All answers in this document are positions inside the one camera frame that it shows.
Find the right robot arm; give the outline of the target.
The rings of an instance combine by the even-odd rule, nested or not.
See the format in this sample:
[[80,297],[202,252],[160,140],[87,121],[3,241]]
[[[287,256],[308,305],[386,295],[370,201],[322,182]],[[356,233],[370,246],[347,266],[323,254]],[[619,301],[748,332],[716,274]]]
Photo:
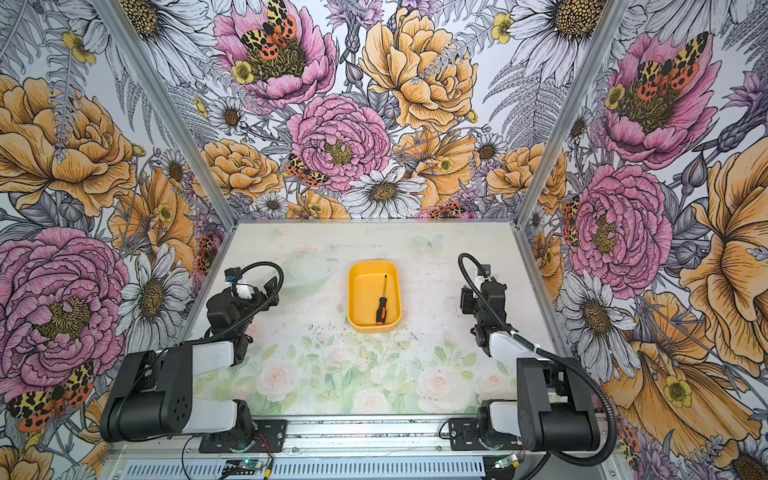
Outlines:
[[595,452],[601,442],[592,390],[563,361],[540,355],[506,322],[506,286],[487,279],[461,289],[460,308],[487,357],[513,375],[513,397],[484,400],[477,436],[488,447],[520,445],[533,452]]

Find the green circuit board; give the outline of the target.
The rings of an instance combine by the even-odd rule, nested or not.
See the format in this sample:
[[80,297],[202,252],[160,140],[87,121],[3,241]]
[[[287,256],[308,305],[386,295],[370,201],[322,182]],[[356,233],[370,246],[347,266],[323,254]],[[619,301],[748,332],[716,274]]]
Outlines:
[[258,459],[230,459],[223,466],[222,476],[245,475],[253,476],[262,473],[266,464]]
[[500,458],[495,461],[493,464],[494,469],[507,469],[507,468],[513,468],[516,469],[520,465],[520,460],[517,454],[509,454],[503,458]]

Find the black orange screwdriver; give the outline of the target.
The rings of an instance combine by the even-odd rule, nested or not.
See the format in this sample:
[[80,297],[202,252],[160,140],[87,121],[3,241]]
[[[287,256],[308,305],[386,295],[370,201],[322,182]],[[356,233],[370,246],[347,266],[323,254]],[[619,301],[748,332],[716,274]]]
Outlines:
[[385,325],[386,324],[386,318],[387,318],[387,284],[388,284],[388,275],[385,274],[383,277],[383,286],[382,286],[382,294],[379,297],[378,300],[378,306],[376,310],[375,315],[375,322],[377,325]]

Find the green circuit board right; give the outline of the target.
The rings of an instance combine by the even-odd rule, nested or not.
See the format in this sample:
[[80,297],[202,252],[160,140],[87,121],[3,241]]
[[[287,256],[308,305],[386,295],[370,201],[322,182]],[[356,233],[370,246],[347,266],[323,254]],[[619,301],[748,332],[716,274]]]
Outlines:
[[507,469],[507,468],[513,468],[516,469],[520,465],[520,460],[517,454],[509,454],[503,458],[500,458],[495,461],[493,464],[494,469]]

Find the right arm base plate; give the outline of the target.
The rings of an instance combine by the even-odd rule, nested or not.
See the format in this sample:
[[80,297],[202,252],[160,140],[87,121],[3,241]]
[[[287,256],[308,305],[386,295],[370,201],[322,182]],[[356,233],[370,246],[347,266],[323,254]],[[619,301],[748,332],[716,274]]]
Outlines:
[[452,451],[513,451],[522,444],[515,435],[498,433],[476,418],[453,417],[447,420],[440,434],[450,443]]

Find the aluminium front rail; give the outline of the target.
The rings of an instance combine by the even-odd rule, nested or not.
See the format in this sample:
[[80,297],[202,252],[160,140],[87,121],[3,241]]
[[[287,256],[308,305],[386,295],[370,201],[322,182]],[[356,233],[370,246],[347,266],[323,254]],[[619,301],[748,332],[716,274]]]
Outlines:
[[[570,466],[524,447],[513,451],[452,451],[440,434],[447,420],[472,415],[295,416],[286,420],[280,453],[201,454],[202,437],[121,443],[108,454],[103,479],[622,479],[617,459],[598,467]],[[517,454],[518,468],[494,469]],[[223,477],[230,459],[258,459],[253,476]]]

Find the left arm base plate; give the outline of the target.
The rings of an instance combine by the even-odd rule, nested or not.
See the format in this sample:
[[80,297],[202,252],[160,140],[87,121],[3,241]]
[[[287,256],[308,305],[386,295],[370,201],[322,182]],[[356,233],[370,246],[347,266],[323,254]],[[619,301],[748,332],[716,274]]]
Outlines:
[[249,426],[204,434],[198,451],[201,454],[280,453],[287,426],[286,420],[253,420]]

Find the green circuit board left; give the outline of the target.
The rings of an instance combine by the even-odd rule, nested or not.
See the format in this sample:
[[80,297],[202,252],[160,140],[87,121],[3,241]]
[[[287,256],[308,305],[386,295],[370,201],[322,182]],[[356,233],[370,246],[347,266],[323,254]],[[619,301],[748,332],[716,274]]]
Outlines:
[[245,475],[253,476],[262,473],[266,464],[258,459],[230,459],[223,466],[222,476]]

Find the yellow plastic bin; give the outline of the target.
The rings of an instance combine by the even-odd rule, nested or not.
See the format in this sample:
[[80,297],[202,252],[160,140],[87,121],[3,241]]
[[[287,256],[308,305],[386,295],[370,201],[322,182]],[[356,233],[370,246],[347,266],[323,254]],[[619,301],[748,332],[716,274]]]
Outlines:
[[[382,294],[383,277],[388,275],[387,318],[377,325],[375,315]],[[403,314],[399,273],[388,260],[368,260],[354,264],[348,275],[347,318],[361,334],[386,333],[394,330]]]

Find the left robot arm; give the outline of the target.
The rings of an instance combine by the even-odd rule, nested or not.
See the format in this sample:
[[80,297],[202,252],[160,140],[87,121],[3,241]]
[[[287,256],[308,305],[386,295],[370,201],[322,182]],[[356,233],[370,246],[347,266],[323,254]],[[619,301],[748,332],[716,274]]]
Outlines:
[[243,400],[209,400],[193,395],[194,379],[243,362],[252,338],[253,317],[278,304],[281,282],[263,290],[238,283],[207,303],[210,335],[159,351],[127,355],[103,408],[102,438],[110,443],[159,437],[211,435],[218,443],[242,449],[256,427]]

